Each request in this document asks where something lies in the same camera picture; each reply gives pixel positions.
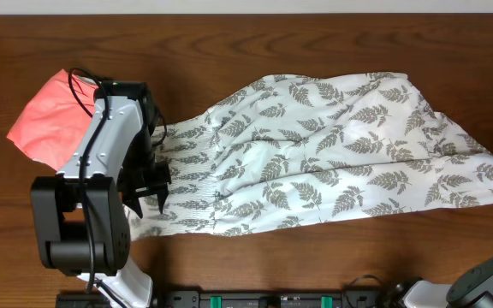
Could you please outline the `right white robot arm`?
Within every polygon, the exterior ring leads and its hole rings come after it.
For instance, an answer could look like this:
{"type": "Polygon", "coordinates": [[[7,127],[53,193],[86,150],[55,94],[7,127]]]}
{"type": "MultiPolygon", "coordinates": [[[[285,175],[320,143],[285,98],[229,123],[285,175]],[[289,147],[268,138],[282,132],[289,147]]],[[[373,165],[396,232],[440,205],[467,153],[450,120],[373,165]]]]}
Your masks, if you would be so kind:
{"type": "MultiPolygon", "coordinates": [[[[383,166],[313,169],[286,178],[264,171],[246,197],[221,197],[215,202],[179,197],[175,208],[138,216],[128,213],[134,240],[149,236],[205,233],[236,237],[308,223],[308,212],[329,210],[331,217],[355,209],[363,217],[402,214],[409,201],[479,206],[493,201],[493,164],[476,160],[475,169],[455,165],[433,168],[429,160],[412,160],[401,170],[383,166]]],[[[469,269],[453,284],[422,278],[404,281],[388,293],[375,288],[343,289],[339,293],[201,293],[177,291],[159,302],[166,307],[493,307],[493,258],[469,269]]]]}

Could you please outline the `white fern print dress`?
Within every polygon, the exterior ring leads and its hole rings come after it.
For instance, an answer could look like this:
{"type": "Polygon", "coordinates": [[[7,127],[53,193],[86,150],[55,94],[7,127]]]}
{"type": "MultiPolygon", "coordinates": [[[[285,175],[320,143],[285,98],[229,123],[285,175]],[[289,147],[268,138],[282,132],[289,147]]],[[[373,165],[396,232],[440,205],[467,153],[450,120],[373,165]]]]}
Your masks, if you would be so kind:
{"type": "Polygon", "coordinates": [[[268,75],[152,138],[169,195],[134,240],[493,204],[493,154],[399,73],[268,75]]]}

